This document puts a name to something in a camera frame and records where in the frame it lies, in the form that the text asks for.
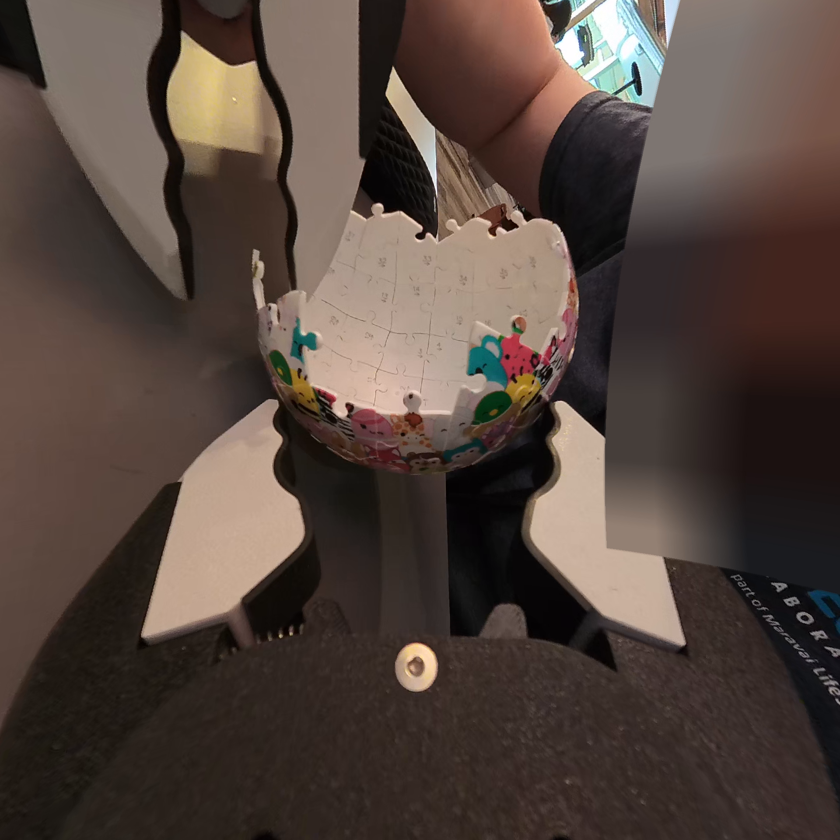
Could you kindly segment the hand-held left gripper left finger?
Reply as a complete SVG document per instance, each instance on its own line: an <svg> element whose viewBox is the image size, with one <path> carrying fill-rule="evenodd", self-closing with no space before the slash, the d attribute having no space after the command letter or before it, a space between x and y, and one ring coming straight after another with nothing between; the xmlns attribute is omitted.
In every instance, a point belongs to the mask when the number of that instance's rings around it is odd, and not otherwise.
<svg viewBox="0 0 840 840"><path fill-rule="evenodd" d="M164 541L141 637L158 644L225 625L246 648L280 635L316 590L316 542L278 458L268 400L190 465Z"/></svg>

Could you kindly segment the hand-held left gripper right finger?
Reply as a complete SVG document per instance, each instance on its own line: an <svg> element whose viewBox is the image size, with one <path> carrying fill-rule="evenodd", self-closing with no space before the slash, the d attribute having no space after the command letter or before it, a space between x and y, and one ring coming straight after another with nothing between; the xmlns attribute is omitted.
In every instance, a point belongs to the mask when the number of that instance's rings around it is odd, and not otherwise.
<svg viewBox="0 0 840 840"><path fill-rule="evenodd" d="M551 404L549 482L529 500L528 549L585 609L569 645L584 650L610 631L667 650L686 638L664 558L606 545L605 439L565 402Z"/></svg>

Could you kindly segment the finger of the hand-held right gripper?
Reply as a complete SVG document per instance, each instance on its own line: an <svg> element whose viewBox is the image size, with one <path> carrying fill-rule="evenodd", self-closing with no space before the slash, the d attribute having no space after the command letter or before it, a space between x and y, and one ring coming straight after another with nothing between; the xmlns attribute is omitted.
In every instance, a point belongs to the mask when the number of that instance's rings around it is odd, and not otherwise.
<svg viewBox="0 0 840 840"><path fill-rule="evenodd" d="M254 2L255 47L288 153L280 184L297 213L297 288L314 293L331 266L363 169L357 1Z"/></svg>
<svg viewBox="0 0 840 840"><path fill-rule="evenodd" d="M194 294L180 195L183 154L166 109L181 52L176 2L27 2L45 103L89 183L175 297Z"/></svg>

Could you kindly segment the partly built puzzle ball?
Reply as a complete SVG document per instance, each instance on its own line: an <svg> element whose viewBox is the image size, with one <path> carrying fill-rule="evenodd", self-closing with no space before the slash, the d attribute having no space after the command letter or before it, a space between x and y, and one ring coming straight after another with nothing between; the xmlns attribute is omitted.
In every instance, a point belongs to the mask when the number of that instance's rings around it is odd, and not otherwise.
<svg viewBox="0 0 840 840"><path fill-rule="evenodd" d="M268 301L258 342L292 418L358 466L424 476L501 452L534 425L574 354L579 295L559 226L473 218L438 241L404 213L352 212L315 291Z"/></svg>

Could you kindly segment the person's right forearm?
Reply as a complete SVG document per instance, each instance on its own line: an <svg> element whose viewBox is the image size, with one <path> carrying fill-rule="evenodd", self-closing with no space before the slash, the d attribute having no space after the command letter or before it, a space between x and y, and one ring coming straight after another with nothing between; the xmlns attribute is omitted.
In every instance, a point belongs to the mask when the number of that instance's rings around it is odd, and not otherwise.
<svg viewBox="0 0 840 840"><path fill-rule="evenodd" d="M593 91L537 1L407 1L395 68L425 117L531 214L550 143Z"/></svg>

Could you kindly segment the black cushioned pad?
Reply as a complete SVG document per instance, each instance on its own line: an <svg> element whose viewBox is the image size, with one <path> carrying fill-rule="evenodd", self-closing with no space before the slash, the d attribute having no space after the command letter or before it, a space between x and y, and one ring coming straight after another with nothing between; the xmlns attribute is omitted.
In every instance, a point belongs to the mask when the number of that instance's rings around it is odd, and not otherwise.
<svg viewBox="0 0 840 840"><path fill-rule="evenodd" d="M437 192L426 162L388 99L381 109L360 189L387 213L403 212L437 236Z"/></svg>

